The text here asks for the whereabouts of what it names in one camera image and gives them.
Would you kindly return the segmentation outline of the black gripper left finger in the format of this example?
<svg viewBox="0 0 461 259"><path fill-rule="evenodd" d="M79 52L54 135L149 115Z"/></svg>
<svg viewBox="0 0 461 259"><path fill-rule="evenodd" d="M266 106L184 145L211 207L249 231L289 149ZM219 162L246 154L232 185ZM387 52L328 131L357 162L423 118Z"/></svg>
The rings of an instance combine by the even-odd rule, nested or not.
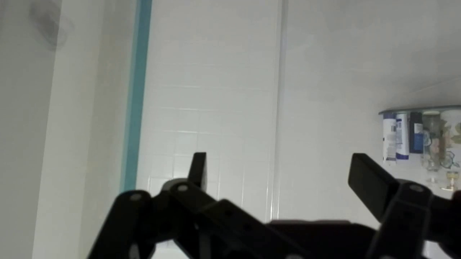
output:
<svg viewBox="0 0 461 259"><path fill-rule="evenodd" d="M87 259L152 259L172 242L187 259L269 259L269 230L229 200L206 193L207 155L194 152L185 178L158 194L118 194Z"/></svg>

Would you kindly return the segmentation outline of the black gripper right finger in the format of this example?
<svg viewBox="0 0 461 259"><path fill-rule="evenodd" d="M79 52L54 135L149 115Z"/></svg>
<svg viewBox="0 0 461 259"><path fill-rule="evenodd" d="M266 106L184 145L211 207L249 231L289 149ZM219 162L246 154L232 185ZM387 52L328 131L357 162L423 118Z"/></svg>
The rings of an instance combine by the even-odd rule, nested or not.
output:
<svg viewBox="0 0 461 259"><path fill-rule="evenodd" d="M380 223L365 259L423 259L426 240L461 259L458 191L439 197L419 183L394 178L363 152L351 155L348 185Z"/></svg>

